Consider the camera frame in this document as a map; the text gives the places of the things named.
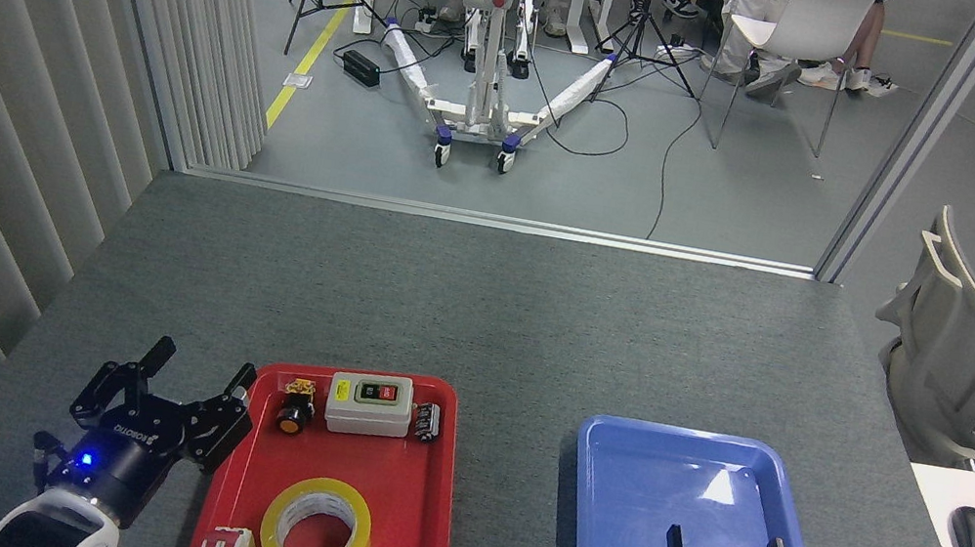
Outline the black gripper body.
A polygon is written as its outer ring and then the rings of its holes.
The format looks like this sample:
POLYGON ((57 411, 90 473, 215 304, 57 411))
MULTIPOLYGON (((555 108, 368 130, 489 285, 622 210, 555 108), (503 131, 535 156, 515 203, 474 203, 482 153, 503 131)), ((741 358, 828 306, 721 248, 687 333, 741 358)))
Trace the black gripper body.
POLYGON ((145 399, 138 409, 123 403, 79 422, 83 438, 48 473, 46 485, 95 500, 120 528, 128 528, 182 457, 184 417, 176 403, 145 399))

